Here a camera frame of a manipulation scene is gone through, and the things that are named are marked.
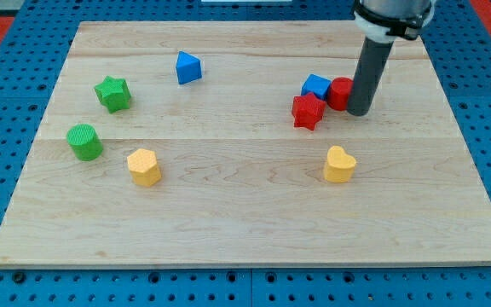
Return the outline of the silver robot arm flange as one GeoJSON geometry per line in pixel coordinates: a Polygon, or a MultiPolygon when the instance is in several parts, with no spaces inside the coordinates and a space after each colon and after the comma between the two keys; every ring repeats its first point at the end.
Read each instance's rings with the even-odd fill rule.
{"type": "Polygon", "coordinates": [[[435,0],[355,0],[355,23],[376,43],[415,40],[435,14],[435,0]]]}

